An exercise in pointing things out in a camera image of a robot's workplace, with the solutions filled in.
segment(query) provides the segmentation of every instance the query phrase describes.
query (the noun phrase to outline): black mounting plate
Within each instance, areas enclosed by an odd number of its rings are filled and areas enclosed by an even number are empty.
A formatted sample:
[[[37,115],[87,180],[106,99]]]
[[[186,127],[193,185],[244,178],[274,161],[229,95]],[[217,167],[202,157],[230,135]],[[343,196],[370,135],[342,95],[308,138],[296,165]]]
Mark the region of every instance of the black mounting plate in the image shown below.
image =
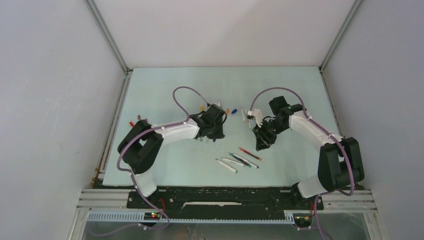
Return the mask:
[[[294,201],[290,187],[182,187],[158,186],[149,197],[172,219],[284,220],[284,210],[310,210],[313,198]],[[190,205],[190,202],[235,202],[240,205]],[[151,209],[141,196],[128,195],[128,209]],[[324,209],[321,203],[318,210]]]

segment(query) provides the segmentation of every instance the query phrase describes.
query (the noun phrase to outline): white cable tray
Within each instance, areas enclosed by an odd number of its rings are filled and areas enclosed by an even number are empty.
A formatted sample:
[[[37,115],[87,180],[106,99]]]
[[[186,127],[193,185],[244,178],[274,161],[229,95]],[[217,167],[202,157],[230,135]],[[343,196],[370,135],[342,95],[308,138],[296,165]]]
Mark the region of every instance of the white cable tray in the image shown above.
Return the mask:
[[[161,222],[165,223],[166,219],[157,220],[143,220],[144,212],[136,211],[92,211],[87,218],[89,222],[125,222],[125,223],[138,223],[138,222]],[[285,213],[285,219],[278,220],[236,220],[236,219],[182,219],[171,218],[171,223],[209,223],[209,224],[294,224],[292,213]]]

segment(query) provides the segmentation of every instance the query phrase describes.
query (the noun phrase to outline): red wire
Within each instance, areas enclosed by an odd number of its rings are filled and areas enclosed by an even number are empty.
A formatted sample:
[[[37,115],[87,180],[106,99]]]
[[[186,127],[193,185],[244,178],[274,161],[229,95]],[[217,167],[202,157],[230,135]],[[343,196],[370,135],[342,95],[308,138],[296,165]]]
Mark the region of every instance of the red wire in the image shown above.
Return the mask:
[[[310,213],[311,213],[310,217],[313,217],[313,216],[315,216],[314,204],[311,201],[309,203],[310,203]]]
[[[162,212],[165,211],[165,201],[162,198],[159,198],[158,201],[162,202],[162,205],[163,205]]]

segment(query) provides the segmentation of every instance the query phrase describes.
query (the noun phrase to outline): marker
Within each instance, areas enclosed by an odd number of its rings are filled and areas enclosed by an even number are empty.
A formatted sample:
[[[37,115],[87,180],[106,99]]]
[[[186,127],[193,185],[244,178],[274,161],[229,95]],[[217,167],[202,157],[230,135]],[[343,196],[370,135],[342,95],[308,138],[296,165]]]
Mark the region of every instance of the marker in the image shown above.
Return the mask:
[[[228,164],[225,164],[223,161],[221,161],[221,160],[219,160],[218,158],[215,158],[216,159],[216,161],[219,163],[219,164],[221,164],[222,166],[224,166],[224,167],[226,167],[227,169],[229,169],[229,170],[231,170],[231,172],[233,172],[233,173],[237,173],[237,170],[235,169],[235,168],[233,168],[233,167],[231,167],[231,166],[229,166]]]
[[[240,107],[241,116],[243,117],[243,122],[246,122],[245,113],[243,112],[243,108]]]
[[[233,158],[235,158],[235,159],[239,160],[240,162],[242,162],[244,165],[248,166],[249,168],[251,168],[251,167],[252,167],[249,163],[245,162],[243,159],[241,159],[241,158],[239,158],[239,157],[234,156],[234,154],[233,154],[233,153],[229,152],[229,155],[230,155],[231,157],[233,157]]]
[[[247,115],[248,110],[246,108],[244,108],[244,111],[246,112],[246,115]],[[249,129],[252,129],[251,121],[249,119],[247,119],[247,123],[249,123]]]
[[[249,156],[251,156],[251,157],[253,157],[253,158],[257,159],[257,160],[262,161],[262,158],[261,157],[255,156],[252,153],[248,152],[247,150],[244,150],[241,147],[238,147],[238,149],[240,149],[240,151],[242,151],[243,153],[245,153],[245,154],[247,154],[247,155],[249,155]]]
[[[235,157],[238,157],[238,158],[240,158],[241,160],[243,160],[243,161],[245,161],[246,163],[248,163],[248,164],[250,164],[250,165],[252,165],[253,167],[255,167],[255,168],[259,168],[259,166],[257,166],[257,165],[255,165],[255,164],[253,164],[253,163],[251,163],[250,161],[248,161],[246,158],[244,158],[244,157],[242,157],[242,156],[239,156],[239,155],[237,155],[237,154],[235,154],[235,153],[233,153],[234,154],[234,156]]]
[[[228,158],[225,158],[225,157],[222,157],[222,160],[224,160],[224,161],[226,161],[226,162],[229,162],[229,163],[232,163],[232,164],[240,165],[240,166],[242,166],[242,167],[244,167],[244,166],[245,166],[243,163],[241,163],[241,162],[239,162],[239,161],[234,161],[234,160],[231,160],[231,159],[228,159]]]

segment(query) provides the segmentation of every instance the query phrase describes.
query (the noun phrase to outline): white marker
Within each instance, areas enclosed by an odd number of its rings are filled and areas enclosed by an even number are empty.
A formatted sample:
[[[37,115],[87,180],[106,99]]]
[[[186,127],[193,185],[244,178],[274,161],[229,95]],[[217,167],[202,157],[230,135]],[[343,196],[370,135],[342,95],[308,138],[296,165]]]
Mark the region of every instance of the white marker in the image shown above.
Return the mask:
[[[219,164],[221,164],[222,166],[226,167],[227,169],[231,170],[231,172],[233,173],[237,173],[237,170],[231,166],[229,166],[228,164],[224,163],[223,161],[219,160],[218,158],[215,158],[216,161],[218,161]]]
[[[251,162],[250,162],[250,161],[248,161],[246,158],[241,157],[241,156],[239,156],[239,155],[237,155],[237,154],[235,154],[235,153],[233,153],[233,155],[234,155],[234,156],[236,156],[237,158],[240,158],[241,160],[245,161],[246,163],[248,163],[248,164],[252,165],[253,167],[255,167],[255,168],[257,168],[257,169],[259,168],[257,165],[255,165],[255,164],[251,163]]]
[[[245,113],[243,112],[243,108],[240,107],[241,116],[243,116],[243,122],[246,122]]]
[[[231,160],[231,159],[228,159],[228,158],[225,158],[225,157],[223,157],[223,158],[222,158],[222,160],[224,160],[224,161],[226,161],[226,162],[229,162],[229,163],[232,163],[232,164],[240,165],[240,166],[242,166],[242,167],[244,167],[244,166],[245,166],[243,163],[241,163],[241,162],[239,162],[239,161],[234,161],[234,160]]]
[[[244,108],[244,111],[246,112],[246,114],[248,114],[248,110],[246,108]],[[247,122],[249,123],[249,129],[252,129],[251,121],[249,120],[249,118],[247,119]]]

